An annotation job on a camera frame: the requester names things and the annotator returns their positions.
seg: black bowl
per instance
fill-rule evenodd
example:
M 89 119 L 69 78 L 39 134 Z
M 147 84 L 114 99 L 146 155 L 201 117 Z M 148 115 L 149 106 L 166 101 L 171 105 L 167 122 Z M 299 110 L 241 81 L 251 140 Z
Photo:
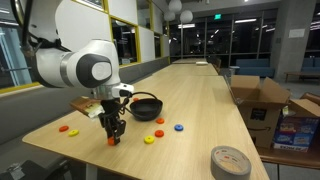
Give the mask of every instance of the black bowl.
M 160 114 L 162 105 L 163 103 L 159 99 L 139 99 L 130 104 L 130 110 L 136 119 L 150 121 Z

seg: pillar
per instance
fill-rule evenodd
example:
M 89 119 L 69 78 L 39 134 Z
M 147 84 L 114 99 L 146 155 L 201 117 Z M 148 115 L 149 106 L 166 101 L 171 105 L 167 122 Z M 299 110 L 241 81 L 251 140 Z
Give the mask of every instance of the pillar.
M 276 79 L 301 70 L 315 5 L 316 0 L 281 0 L 270 58 Z

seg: box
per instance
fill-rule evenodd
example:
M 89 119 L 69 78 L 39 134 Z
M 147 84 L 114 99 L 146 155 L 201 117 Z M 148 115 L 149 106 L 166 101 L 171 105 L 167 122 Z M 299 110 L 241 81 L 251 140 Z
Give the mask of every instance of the box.
M 274 136 L 275 149 L 307 152 L 320 121 L 320 107 L 308 99 L 290 100 L 290 116 L 283 117 Z
M 270 78 L 260 86 L 258 76 L 231 77 L 231 92 L 255 145 L 270 148 L 281 109 L 290 92 Z

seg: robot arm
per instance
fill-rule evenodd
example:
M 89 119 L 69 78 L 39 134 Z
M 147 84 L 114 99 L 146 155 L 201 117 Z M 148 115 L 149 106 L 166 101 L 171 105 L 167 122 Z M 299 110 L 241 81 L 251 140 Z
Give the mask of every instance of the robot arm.
M 32 70 L 42 85 L 94 88 L 94 96 L 104 109 L 99 114 L 101 125 L 108 139 L 112 139 L 111 144 L 116 145 L 126 124 L 118 111 L 128 103 L 126 98 L 120 104 L 120 97 L 130 97 L 134 88 L 120 82 L 118 55 L 112 42 L 91 40 L 77 52 L 61 46 L 55 23 L 60 3 L 61 0 L 11 0 L 15 18 L 23 28 L 21 50 L 32 61 Z

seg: duct tape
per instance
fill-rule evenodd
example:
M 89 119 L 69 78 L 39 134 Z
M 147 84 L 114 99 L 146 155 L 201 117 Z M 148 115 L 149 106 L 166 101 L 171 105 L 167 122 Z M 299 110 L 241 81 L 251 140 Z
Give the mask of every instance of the duct tape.
M 246 155 L 229 146 L 217 146 L 211 151 L 211 173 L 217 180 L 250 179 L 251 163 Z

